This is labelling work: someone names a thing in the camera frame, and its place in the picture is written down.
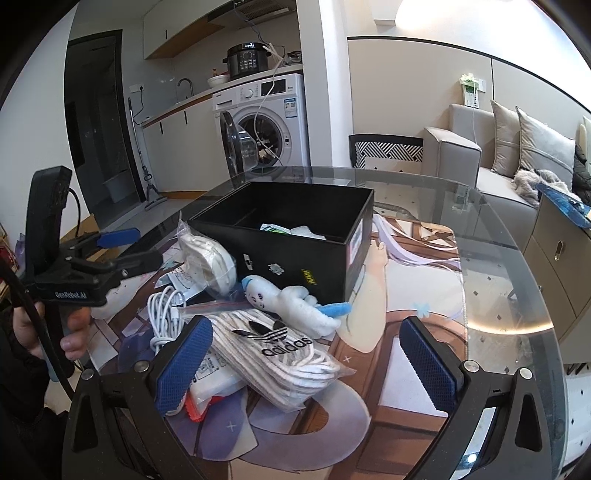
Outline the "person's left hand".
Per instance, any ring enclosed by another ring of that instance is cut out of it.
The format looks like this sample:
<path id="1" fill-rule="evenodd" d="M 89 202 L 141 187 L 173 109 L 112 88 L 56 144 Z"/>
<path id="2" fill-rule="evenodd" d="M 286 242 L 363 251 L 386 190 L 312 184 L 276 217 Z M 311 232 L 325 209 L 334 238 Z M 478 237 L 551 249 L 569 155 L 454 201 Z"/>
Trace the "person's left hand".
<path id="1" fill-rule="evenodd" d="M 33 356 L 43 359 L 44 354 L 33 324 L 22 307 L 15 308 L 12 318 L 13 330 L 17 341 Z M 75 361 L 84 356 L 89 343 L 91 311 L 83 307 L 72 311 L 67 320 L 70 334 L 61 341 L 61 349 L 68 360 Z"/>

